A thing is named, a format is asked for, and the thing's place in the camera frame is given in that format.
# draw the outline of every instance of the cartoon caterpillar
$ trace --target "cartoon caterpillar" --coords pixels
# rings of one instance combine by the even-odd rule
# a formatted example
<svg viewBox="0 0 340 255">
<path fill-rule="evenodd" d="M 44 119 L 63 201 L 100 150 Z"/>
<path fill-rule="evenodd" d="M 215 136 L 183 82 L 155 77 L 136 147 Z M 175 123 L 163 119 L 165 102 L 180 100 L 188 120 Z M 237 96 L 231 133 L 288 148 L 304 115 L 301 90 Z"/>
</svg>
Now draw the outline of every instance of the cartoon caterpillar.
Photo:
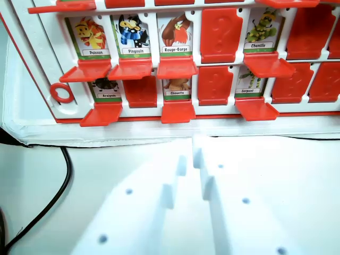
<svg viewBox="0 0 340 255">
<path fill-rule="evenodd" d="M 164 88 L 171 91 L 189 90 L 190 86 L 188 85 L 188 81 L 188 79 L 170 79 Z"/>
<path fill-rule="evenodd" d="M 117 92 L 117 89 L 119 89 L 118 83 L 116 81 L 109 81 L 107 78 L 97 79 L 95 82 L 92 83 L 92 86 L 98 87 L 99 91 L 103 91 L 103 89 L 113 89 Z"/>
<path fill-rule="evenodd" d="M 253 20 L 254 28 L 248 32 L 247 34 L 247 40 L 250 43 L 253 43 L 255 41 L 262 41 L 270 36 L 276 35 L 276 28 L 271 28 L 273 25 L 271 24 L 272 21 L 275 21 L 276 19 L 276 10 L 271 12 L 268 8 L 266 8 L 266 11 L 262 15 L 259 24 L 255 24 L 255 20 Z"/>
<path fill-rule="evenodd" d="M 85 20 L 85 18 L 82 18 L 75 26 L 78 37 L 86 46 L 91 45 L 93 49 L 105 49 L 106 36 L 103 28 L 92 19 Z"/>
<path fill-rule="evenodd" d="M 133 40 L 135 48 L 141 48 L 142 44 L 148 46 L 149 36 L 146 30 L 141 29 L 142 22 L 138 16 L 129 17 L 126 21 L 124 16 L 119 17 L 119 31 L 121 33 L 121 43 L 126 45 L 128 40 Z"/>
<path fill-rule="evenodd" d="M 171 19 L 161 34 L 165 46 L 172 46 L 175 42 L 186 44 L 188 41 L 187 29 L 189 26 L 190 21 L 185 17 L 185 14 Z"/>
<path fill-rule="evenodd" d="M 243 75 L 241 75 L 240 77 L 239 77 L 239 83 L 240 83 L 240 81 L 242 80 L 242 79 L 244 79 L 244 78 L 247 78 L 248 76 L 250 76 L 251 77 L 251 80 L 250 80 L 250 83 L 249 83 L 249 89 L 251 89 L 252 87 L 253 87 L 253 84 L 254 84 L 254 80 L 255 80 L 255 75 L 248 69 L 248 73 L 245 73 L 245 74 L 243 74 Z M 256 88 L 260 88 L 260 81 L 261 81 L 261 78 L 257 78 L 257 81 L 256 81 Z"/>
</svg>

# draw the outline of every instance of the hole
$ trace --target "hole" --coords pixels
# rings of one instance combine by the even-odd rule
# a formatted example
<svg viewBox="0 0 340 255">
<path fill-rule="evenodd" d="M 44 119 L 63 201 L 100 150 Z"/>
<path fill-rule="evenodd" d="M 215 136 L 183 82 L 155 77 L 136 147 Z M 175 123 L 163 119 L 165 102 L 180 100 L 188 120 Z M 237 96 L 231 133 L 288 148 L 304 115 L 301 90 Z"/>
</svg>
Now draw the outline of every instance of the hole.
<svg viewBox="0 0 340 255">
<path fill-rule="evenodd" d="M 243 198 L 243 199 L 242 199 L 242 202 L 243 202 L 243 203 L 246 203 L 246 204 L 249 204 L 249 203 L 250 203 L 250 200 L 249 200 L 249 198 Z"/>
<path fill-rule="evenodd" d="M 127 189 L 127 190 L 125 190 L 125 193 L 126 193 L 127 195 L 131 195 L 131 194 L 132 194 L 132 192 L 133 192 L 133 190 L 132 190 L 132 189 Z"/>
<path fill-rule="evenodd" d="M 106 235 L 101 235 L 98 239 L 98 242 L 100 244 L 106 243 L 107 242 L 107 236 Z"/>
<path fill-rule="evenodd" d="M 280 248 L 277 249 L 277 253 L 280 254 L 280 255 L 285 255 L 285 254 L 287 254 L 287 251 L 286 251 L 285 248 L 280 247 Z"/>
</svg>

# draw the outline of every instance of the pingouin card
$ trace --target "pingouin card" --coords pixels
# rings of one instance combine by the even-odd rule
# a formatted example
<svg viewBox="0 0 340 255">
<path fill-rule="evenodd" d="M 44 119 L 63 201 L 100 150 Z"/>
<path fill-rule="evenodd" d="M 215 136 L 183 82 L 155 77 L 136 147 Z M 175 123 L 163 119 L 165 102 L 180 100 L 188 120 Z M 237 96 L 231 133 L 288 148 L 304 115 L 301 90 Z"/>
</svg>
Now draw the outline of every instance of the pingouin card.
<svg viewBox="0 0 340 255">
<path fill-rule="evenodd" d="M 148 26 L 137 14 L 111 16 L 120 58 L 151 57 Z"/>
</svg>

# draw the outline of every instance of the cartoon penguin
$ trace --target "cartoon penguin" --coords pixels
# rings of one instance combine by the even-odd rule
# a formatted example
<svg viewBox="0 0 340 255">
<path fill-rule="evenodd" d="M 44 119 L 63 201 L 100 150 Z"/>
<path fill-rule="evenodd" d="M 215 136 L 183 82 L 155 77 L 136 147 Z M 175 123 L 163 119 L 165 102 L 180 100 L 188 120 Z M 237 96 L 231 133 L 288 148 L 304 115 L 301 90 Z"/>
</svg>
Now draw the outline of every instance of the cartoon penguin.
<svg viewBox="0 0 340 255">
<path fill-rule="evenodd" d="M 142 22 L 138 16 L 128 17 L 125 21 L 124 16 L 119 17 L 119 31 L 121 33 L 121 43 L 128 44 L 128 40 L 133 40 L 135 48 L 141 48 L 142 45 L 148 46 L 149 36 L 146 30 L 141 29 Z"/>
</svg>

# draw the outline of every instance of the white surface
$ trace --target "white surface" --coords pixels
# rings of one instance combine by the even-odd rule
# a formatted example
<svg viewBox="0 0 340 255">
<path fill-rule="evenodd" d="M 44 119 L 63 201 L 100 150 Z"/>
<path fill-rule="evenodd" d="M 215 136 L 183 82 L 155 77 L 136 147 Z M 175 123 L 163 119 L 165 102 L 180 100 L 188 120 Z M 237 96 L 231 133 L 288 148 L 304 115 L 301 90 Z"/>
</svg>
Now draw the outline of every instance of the white surface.
<svg viewBox="0 0 340 255">
<path fill-rule="evenodd" d="M 236 248 L 249 249 L 256 240 L 269 251 L 266 254 L 277 254 L 278 247 L 284 247 L 287 254 L 338 254 L 339 141 L 282 137 L 208 139 L 205 143 L 209 148 L 207 156 L 214 163 L 214 169 L 210 171 L 214 179 L 211 190 L 218 190 L 219 204 L 223 205 L 213 208 L 211 202 L 202 198 L 204 179 L 200 180 L 200 170 L 191 165 L 191 139 L 180 140 L 181 151 L 186 152 L 189 160 L 188 168 L 185 176 L 178 177 L 174 209 L 166 209 L 164 224 L 159 226 L 159 254 L 244 255 L 250 252 L 239 253 Z M 140 183 L 134 184 L 139 187 L 135 189 L 137 186 L 131 185 L 131 178 L 143 163 L 153 158 L 171 157 L 170 149 L 169 143 L 69 149 L 74 179 L 67 196 L 13 248 L 11 254 L 70 254 L 107 194 L 113 191 L 115 196 L 130 199 L 125 194 L 125 187 L 133 189 L 130 196 L 138 196 L 138 189 L 144 192 L 152 180 L 142 177 Z M 0 145 L 0 152 L 0 206 L 5 212 L 11 239 L 59 189 L 66 166 L 58 148 Z M 248 205 L 242 203 L 245 197 L 250 200 Z M 271 219 L 263 222 L 254 219 L 252 212 L 258 208 L 259 202 L 265 206 Z M 240 212 L 238 215 L 233 213 L 236 207 Z M 132 219 L 141 217 L 139 211 L 129 211 L 126 215 Z M 119 219 L 107 220 L 116 222 Z M 281 239 L 277 232 L 272 236 L 262 235 L 272 227 L 273 220 L 302 253 L 292 252 L 292 245 L 286 242 L 287 239 Z M 226 231 L 227 235 L 218 234 L 222 233 L 218 230 Z M 103 228 L 102 234 L 106 234 L 105 231 L 113 230 Z M 125 237 L 126 240 L 132 238 L 130 235 Z M 215 252 L 218 238 L 224 241 L 229 253 Z M 108 236 L 108 242 L 114 240 Z"/>
</svg>

